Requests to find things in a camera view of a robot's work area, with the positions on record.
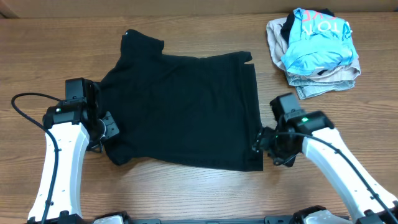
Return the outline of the black t-shirt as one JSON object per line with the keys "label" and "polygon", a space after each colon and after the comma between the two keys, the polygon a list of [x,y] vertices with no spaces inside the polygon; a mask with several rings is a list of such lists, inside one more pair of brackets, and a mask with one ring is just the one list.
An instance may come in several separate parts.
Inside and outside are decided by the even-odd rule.
{"label": "black t-shirt", "polygon": [[126,31],[117,64],[99,83],[102,109],[119,128],[104,145],[109,159],[261,171],[263,154],[253,149],[262,123],[251,54],[196,58],[163,48],[162,40]]}

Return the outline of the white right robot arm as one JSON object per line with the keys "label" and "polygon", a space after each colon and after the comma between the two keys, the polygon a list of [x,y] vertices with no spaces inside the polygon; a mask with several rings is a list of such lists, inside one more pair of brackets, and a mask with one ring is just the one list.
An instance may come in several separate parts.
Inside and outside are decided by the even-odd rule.
{"label": "white right robot arm", "polygon": [[277,96],[270,106],[277,126],[257,134],[253,151],[266,152],[274,165],[287,167],[302,153],[321,170],[351,217],[313,206],[294,213],[291,223],[397,223],[397,197],[367,172],[324,112],[306,112],[291,93]]}

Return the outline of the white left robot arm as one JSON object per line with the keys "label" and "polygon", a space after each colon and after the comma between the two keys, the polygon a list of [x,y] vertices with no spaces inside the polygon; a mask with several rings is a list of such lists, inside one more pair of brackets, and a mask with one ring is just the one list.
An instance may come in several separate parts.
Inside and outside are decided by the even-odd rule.
{"label": "white left robot arm", "polygon": [[80,223],[81,175],[86,152],[103,152],[119,136],[110,112],[100,107],[97,83],[84,78],[65,82],[65,99],[43,117],[46,154],[39,191],[28,223]]}

